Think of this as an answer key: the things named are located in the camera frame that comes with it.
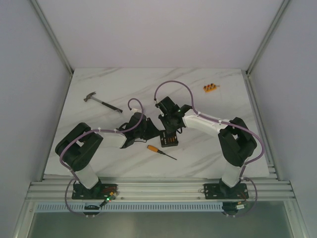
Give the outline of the black fuse box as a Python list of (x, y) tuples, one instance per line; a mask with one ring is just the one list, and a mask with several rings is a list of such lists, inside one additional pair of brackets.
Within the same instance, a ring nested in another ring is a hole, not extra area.
[(178, 146), (179, 141), (176, 132), (167, 133), (166, 130), (161, 130), (159, 136), (162, 148)]

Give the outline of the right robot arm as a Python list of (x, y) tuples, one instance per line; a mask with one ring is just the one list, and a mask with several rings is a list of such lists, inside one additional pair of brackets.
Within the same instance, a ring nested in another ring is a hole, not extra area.
[(192, 106), (179, 107), (169, 97), (156, 103), (156, 107), (161, 111), (158, 118), (167, 133), (181, 133), (182, 129), (187, 127), (219, 139), (226, 166), (219, 180), (218, 191), (223, 197), (232, 197), (237, 192), (243, 165), (257, 147), (254, 137), (247, 132), (244, 121), (240, 118), (212, 118), (194, 111)]

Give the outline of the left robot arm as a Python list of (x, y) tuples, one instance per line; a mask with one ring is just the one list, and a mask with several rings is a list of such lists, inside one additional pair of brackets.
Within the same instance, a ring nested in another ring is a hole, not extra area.
[(115, 130), (93, 130), (81, 122), (56, 145), (55, 153), (84, 188), (83, 193), (89, 199), (97, 199), (102, 191), (101, 181), (90, 161), (99, 146), (103, 143), (106, 148), (125, 149), (138, 139), (148, 141), (159, 135), (152, 120), (142, 113), (134, 113), (129, 122)]

